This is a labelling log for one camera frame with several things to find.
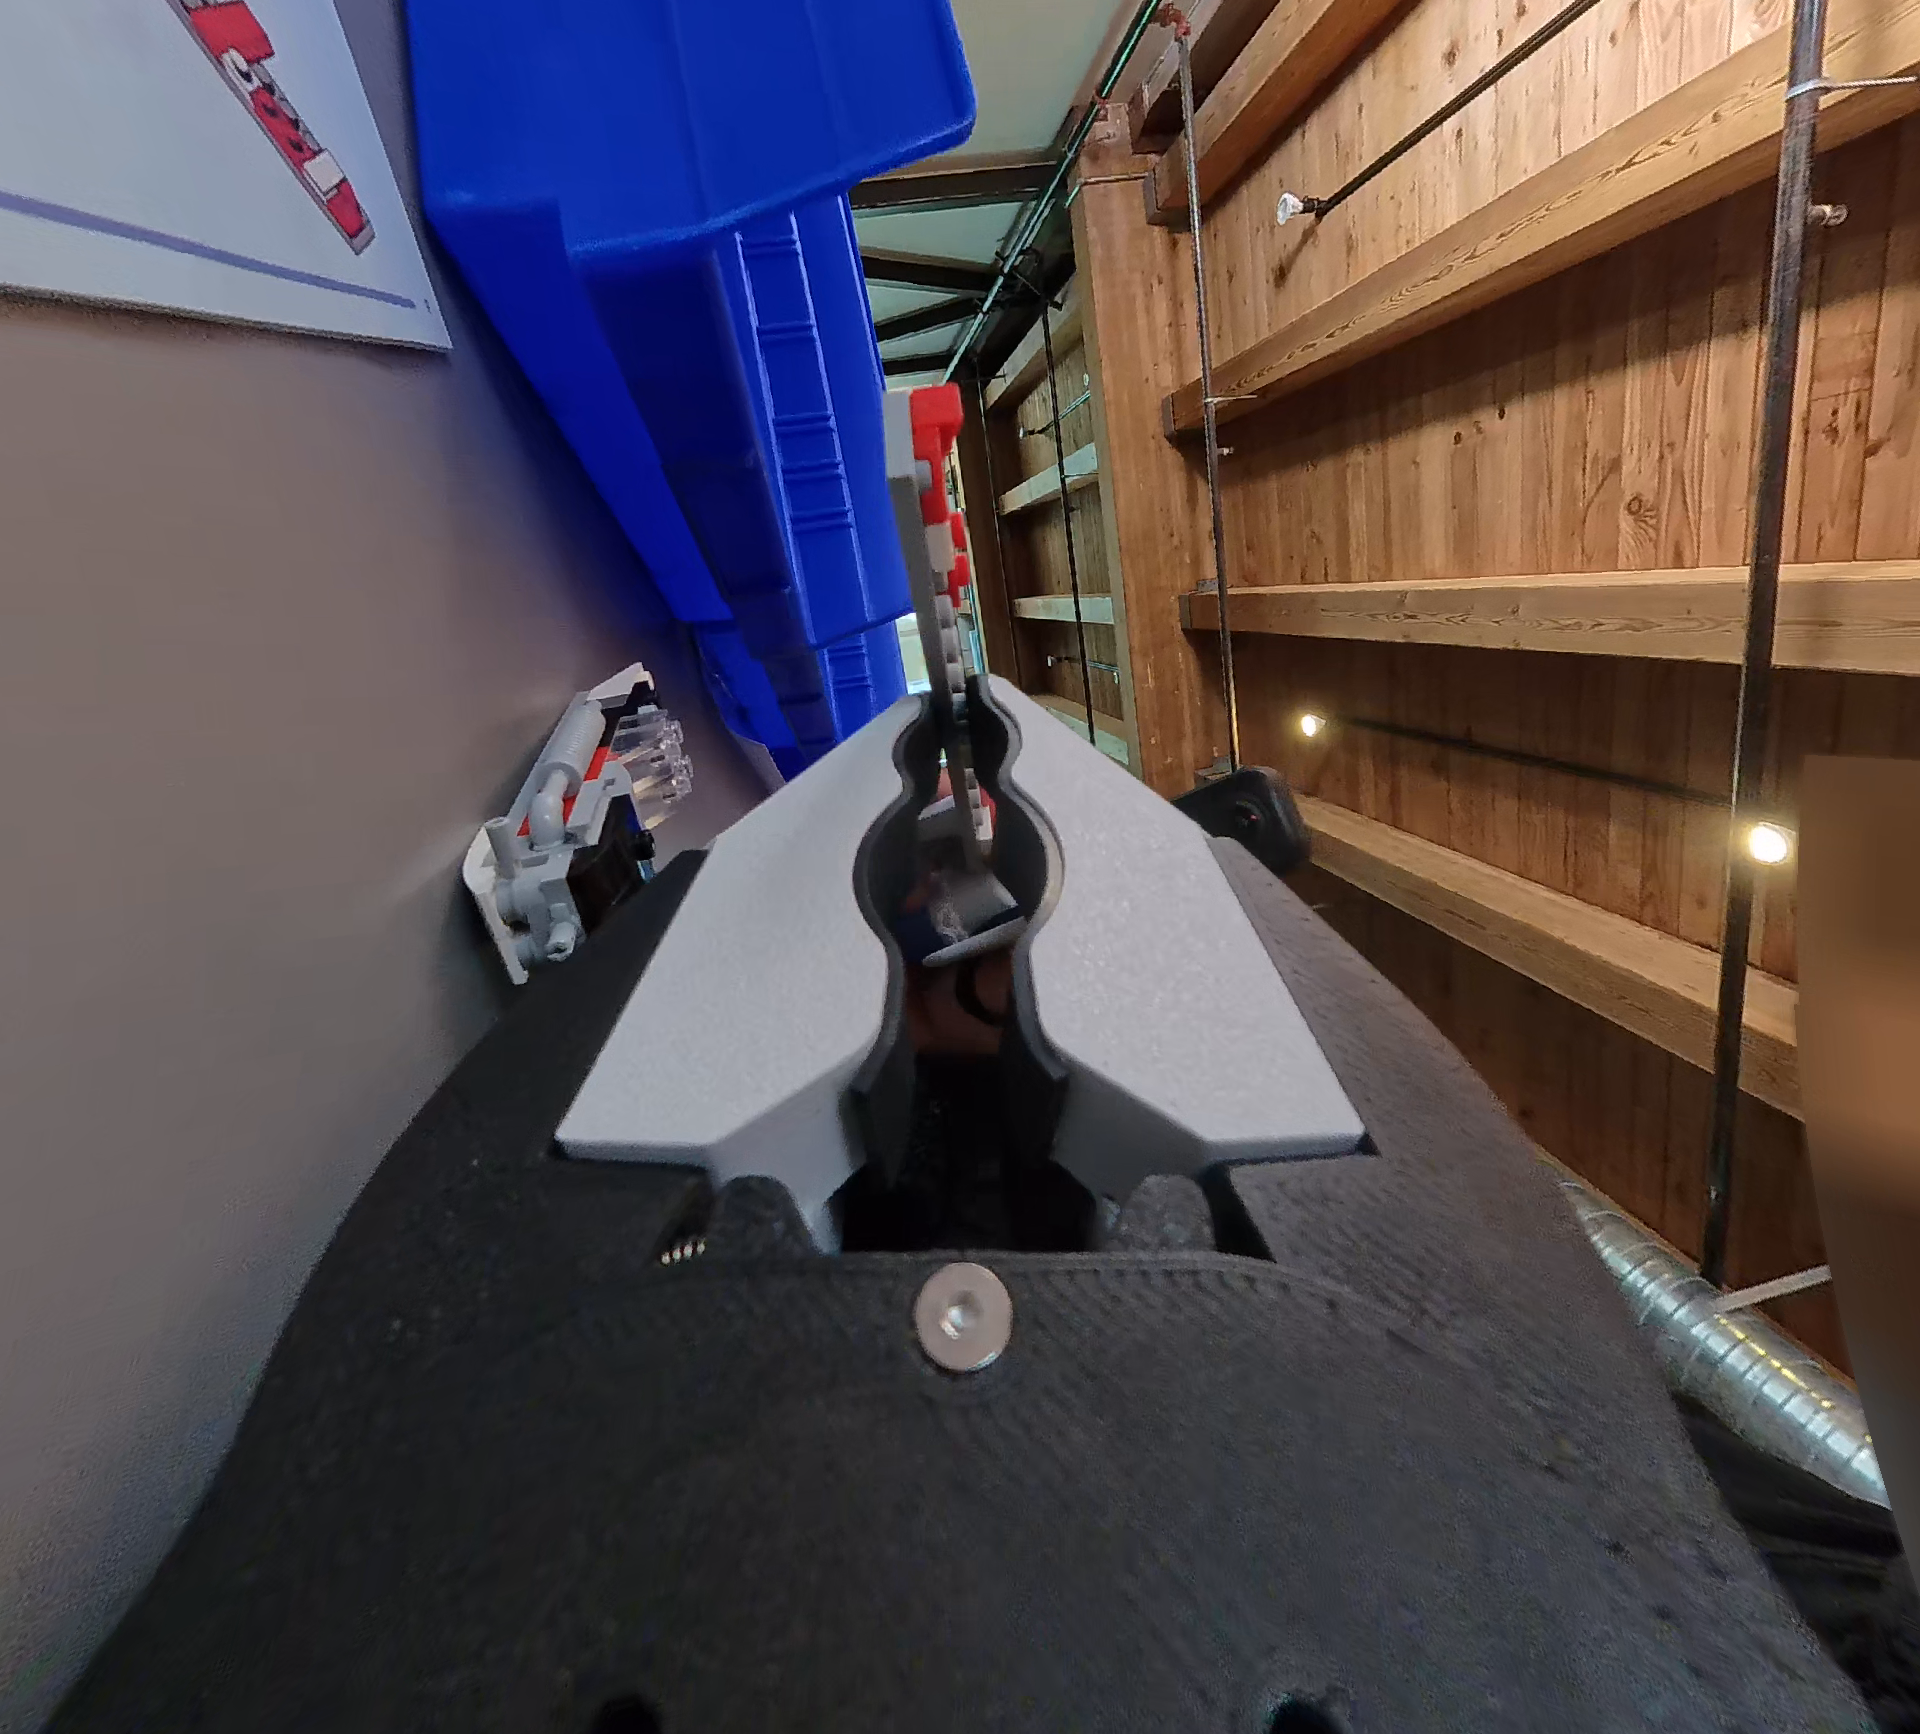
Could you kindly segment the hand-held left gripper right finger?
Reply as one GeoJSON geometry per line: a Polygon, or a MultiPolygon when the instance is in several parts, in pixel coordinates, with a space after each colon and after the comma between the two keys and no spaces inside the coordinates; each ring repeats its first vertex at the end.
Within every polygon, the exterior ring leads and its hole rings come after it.
{"type": "Polygon", "coordinates": [[[1018,1240],[1107,1241],[1170,1180],[1215,1241],[1232,1170],[1365,1148],[1234,843],[995,675],[969,685],[969,743],[1007,898],[969,954],[969,1023],[995,1041],[981,1102],[1018,1240]]]}

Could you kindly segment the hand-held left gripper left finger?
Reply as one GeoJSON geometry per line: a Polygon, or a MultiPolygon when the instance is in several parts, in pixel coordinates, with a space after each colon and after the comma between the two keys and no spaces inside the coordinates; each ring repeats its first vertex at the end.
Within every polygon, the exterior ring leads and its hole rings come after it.
{"type": "Polygon", "coordinates": [[[874,1105],[910,1100],[896,925],[939,781],[908,693],[719,833],[553,1143],[571,1160],[778,1181],[821,1249],[867,1162],[874,1105]]]}

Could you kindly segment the long grey brick plate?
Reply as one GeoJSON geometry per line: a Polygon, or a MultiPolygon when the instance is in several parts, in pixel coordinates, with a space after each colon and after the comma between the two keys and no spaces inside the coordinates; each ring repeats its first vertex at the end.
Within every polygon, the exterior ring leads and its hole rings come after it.
{"type": "Polygon", "coordinates": [[[916,386],[881,396],[884,475],[920,638],[928,706],[938,738],[953,832],[961,857],[981,870],[994,826],[976,771],[969,738],[968,653],[951,600],[957,548],[945,461],[964,426],[953,383],[916,386]]]}

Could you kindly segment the grey black brick model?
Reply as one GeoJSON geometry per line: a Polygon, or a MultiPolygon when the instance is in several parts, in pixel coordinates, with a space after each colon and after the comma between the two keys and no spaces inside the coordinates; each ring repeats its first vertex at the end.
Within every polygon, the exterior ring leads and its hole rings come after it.
{"type": "Polygon", "coordinates": [[[515,985],[562,963],[655,876],[655,832],[691,793],[681,723],[642,662],[571,695],[460,880],[515,985]]]}

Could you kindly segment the large blue plastic bin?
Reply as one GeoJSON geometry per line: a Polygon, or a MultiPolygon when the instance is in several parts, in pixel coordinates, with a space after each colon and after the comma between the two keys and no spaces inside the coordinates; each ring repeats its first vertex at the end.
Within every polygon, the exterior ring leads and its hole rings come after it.
{"type": "Polygon", "coordinates": [[[673,618],[815,646],[723,243],[968,138],[948,0],[404,0],[422,206],[673,618]]]}
{"type": "Polygon", "coordinates": [[[897,628],[897,620],[881,620],[814,647],[821,687],[803,695],[800,725],[782,710],[766,666],[749,653],[736,628],[699,624],[689,632],[702,679],[723,725],[761,752],[782,779],[793,779],[908,693],[897,628]]]}

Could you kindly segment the thin threaded metal rod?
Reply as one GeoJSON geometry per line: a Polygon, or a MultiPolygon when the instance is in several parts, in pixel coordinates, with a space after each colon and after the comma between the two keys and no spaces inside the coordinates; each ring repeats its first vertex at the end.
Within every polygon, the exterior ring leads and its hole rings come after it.
{"type": "Polygon", "coordinates": [[[1172,37],[1176,75],[1178,75],[1176,83],[1178,83],[1178,99],[1179,99],[1182,172],[1184,172],[1184,183],[1186,183],[1188,233],[1190,233],[1193,304],[1196,304],[1203,468],[1205,468],[1210,526],[1212,526],[1212,595],[1213,595],[1218,679],[1219,679],[1219,702],[1222,702],[1222,713],[1224,713],[1222,717],[1225,723],[1225,769],[1227,773],[1236,776],[1242,766],[1239,717],[1238,717],[1236,657],[1234,657],[1234,632],[1232,632],[1232,590],[1227,580],[1225,530],[1224,530],[1225,504],[1222,496],[1222,474],[1219,474],[1222,456],[1219,456],[1219,441],[1218,441],[1218,396],[1213,389],[1210,306],[1207,306],[1205,263],[1203,263],[1203,204],[1201,204],[1201,191],[1198,185],[1198,146],[1196,146],[1196,130],[1193,130],[1193,92],[1192,92],[1192,65],[1190,65],[1192,27],[1190,27],[1188,14],[1173,3],[1163,3],[1160,9],[1160,17],[1172,37]]]}

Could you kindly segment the white bulb on black rod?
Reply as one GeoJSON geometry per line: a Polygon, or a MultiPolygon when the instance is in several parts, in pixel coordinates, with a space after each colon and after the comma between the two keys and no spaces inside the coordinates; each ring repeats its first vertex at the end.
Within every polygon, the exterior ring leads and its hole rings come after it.
{"type": "Polygon", "coordinates": [[[1491,65],[1477,74],[1464,87],[1456,90],[1442,105],[1429,111],[1426,117],[1415,122],[1406,134],[1402,134],[1391,146],[1382,149],[1377,156],[1359,166],[1347,180],[1328,193],[1298,193],[1293,189],[1280,191],[1276,199],[1276,223],[1288,226],[1293,219],[1319,219],[1330,212],[1346,204],[1353,193],[1364,185],[1369,185],[1377,180],[1388,167],[1391,167],[1402,158],[1410,156],[1419,147],[1428,138],[1438,134],[1442,127],[1452,124],[1453,117],[1472,107],[1485,93],[1496,90],[1502,79],[1512,71],[1529,62],[1536,54],[1545,50],[1556,37],[1565,33],[1571,26],[1582,21],[1597,9],[1606,0],[1567,0],[1556,14],[1545,17],[1534,31],[1529,31],[1521,41],[1504,52],[1491,65]]]}

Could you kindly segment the thick threaded metal rod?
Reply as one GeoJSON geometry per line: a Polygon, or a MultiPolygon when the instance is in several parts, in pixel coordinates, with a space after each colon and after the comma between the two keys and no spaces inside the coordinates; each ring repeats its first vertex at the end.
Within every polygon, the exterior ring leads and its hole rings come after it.
{"type": "Polygon", "coordinates": [[[1812,156],[1825,79],[1829,0],[1792,0],[1781,144],[1764,300],[1762,396],[1747,512],[1745,611],[1732,754],[1732,806],[1711,1051],[1706,1211],[1700,1274],[1722,1287],[1732,1226],[1734,1157],[1750,935],[1762,857],[1747,847],[1759,824],[1771,712],[1771,659],[1783,548],[1803,271],[1812,208],[1812,156]]]}

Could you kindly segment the person's dark clothing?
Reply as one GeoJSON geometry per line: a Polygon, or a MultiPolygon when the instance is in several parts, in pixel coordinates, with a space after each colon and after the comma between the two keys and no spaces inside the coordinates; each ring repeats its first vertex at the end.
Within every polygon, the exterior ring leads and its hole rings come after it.
{"type": "Polygon", "coordinates": [[[1918,1594],[1891,1513],[1673,1406],[1724,1503],[1883,1732],[1918,1728],[1918,1594]]]}

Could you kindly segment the white instruction sheet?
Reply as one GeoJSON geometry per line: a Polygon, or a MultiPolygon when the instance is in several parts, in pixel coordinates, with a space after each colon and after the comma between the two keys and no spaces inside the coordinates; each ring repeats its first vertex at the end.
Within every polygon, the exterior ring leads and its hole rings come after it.
{"type": "Polygon", "coordinates": [[[2,0],[3,289],[448,351],[334,0],[2,0]]]}

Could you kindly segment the silver ventilation duct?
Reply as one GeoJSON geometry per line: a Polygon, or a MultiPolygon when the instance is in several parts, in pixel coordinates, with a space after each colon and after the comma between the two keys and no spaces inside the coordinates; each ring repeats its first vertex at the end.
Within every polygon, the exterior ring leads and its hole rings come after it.
{"type": "Polygon", "coordinates": [[[1774,1286],[1757,1299],[1714,1287],[1585,1180],[1562,1163],[1550,1170],[1676,1393],[1771,1458],[1850,1497],[1891,1505],[1859,1390],[1762,1311],[1774,1286]]]}

